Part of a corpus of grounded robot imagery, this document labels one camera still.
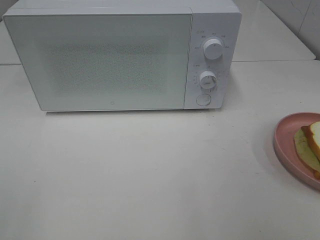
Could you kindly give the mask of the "round door release button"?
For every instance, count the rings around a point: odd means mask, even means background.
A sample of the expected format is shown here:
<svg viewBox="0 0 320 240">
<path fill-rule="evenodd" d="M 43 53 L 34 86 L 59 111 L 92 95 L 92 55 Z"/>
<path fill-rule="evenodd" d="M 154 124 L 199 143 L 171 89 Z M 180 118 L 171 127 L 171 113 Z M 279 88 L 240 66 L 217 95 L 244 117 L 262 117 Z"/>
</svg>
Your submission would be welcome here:
<svg viewBox="0 0 320 240">
<path fill-rule="evenodd" d="M 196 103 L 199 106 L 207 106 L 211 103 L 211 96 L 209 94 L 201 94 L 197 96 Z"/>
</svg>

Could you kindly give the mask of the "white microwave door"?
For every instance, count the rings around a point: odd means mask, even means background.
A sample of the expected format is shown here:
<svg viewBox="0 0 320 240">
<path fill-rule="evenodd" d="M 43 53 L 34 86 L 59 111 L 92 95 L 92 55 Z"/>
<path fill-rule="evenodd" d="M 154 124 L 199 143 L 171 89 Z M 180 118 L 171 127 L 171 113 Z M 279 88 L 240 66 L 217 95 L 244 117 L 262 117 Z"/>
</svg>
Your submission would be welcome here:
<svg viewBox="0 0 320 240">
<path fill-rule="evenodd" d="M 6 16 L 43 111 L 181 109 L 192 16 Z"/>
</svg>

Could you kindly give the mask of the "pink round plate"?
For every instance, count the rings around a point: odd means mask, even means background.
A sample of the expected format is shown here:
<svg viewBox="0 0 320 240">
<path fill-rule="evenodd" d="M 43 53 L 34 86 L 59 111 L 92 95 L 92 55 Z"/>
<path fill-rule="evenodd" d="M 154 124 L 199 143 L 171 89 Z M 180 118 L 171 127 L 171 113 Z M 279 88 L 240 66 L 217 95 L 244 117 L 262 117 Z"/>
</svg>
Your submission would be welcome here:
<svg viewBox="0 0 320 240">
<path fill-rule="evenodd" d="M 319 191 L 320 181 L 314 170 L 300 160 L 295 146 L 294 135 L 302 127 L 320 120 L 315 112 L 298 112 L 285 116 L 276 125 L 273 134 L 274 152 L 283 167 L 297 180 Z"/>
</svg>

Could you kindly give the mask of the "white bread sandwich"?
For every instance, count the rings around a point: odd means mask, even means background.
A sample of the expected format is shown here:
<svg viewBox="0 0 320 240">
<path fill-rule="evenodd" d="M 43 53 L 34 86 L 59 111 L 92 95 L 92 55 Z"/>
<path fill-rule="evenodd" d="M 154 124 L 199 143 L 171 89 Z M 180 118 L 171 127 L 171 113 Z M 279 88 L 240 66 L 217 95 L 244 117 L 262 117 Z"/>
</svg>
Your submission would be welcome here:
<svg viewBox="0 0 320 240">
<path fill-rule="evenodd" d="M 320 179 L 320 122 L 302 126 L 294 135 L 295 149 L 316 180 Z"/>
</svg>

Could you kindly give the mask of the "upper white power knob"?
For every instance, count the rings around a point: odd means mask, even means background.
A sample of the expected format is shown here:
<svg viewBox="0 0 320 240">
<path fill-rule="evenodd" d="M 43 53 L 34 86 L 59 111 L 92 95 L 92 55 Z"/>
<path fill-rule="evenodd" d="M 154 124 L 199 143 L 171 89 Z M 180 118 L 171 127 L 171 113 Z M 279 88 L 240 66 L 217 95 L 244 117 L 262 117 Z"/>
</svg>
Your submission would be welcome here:
<svg viewBox="0 0 320 240">
<path fill-rule="evenodd" d="M 220 58 L 223 54 L 224 50 L 224 43 L 223 41 L 218 37 L 212 37 L 207 39 L 203 43 L 203 53 L 204 56 L 208 60 L 216 60 Z"/>
</svg>

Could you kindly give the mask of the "white microwave oven body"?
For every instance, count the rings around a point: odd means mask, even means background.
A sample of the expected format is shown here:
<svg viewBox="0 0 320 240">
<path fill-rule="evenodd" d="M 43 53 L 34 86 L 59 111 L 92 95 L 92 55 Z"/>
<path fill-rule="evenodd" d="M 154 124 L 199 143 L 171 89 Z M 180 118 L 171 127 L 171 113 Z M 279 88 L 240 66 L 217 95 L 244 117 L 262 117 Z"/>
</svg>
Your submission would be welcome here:
<svg viewBox="0 0 320 240">
<path fill-rule="evenodd" d="M 7 10 L 2 19 L 5 23 L 5 17 L 7 16 L 132 16 L 186 14 L 191 15 L 191 23 L 184 105 L 182 108 L 84 111 L 218 109 L 223 105 L 228 85 L 228 75 L 242 20 L 241 12 L 231 0 L 19 0 Z M 222 40 L 224 45 L 223 53 L 221 57 L 215 60 L 209 60 L 204 55 L 203 44 L 206 40 L 213 37 Z M 200 87 L 199 75 L 204 71 L 215 73 L 215 88 L 203 89 Z M 197 104 L 196 98 L 201 94 L 208 94 L 211 96 L 209 105 L 200 106 Z"/>
</svg>

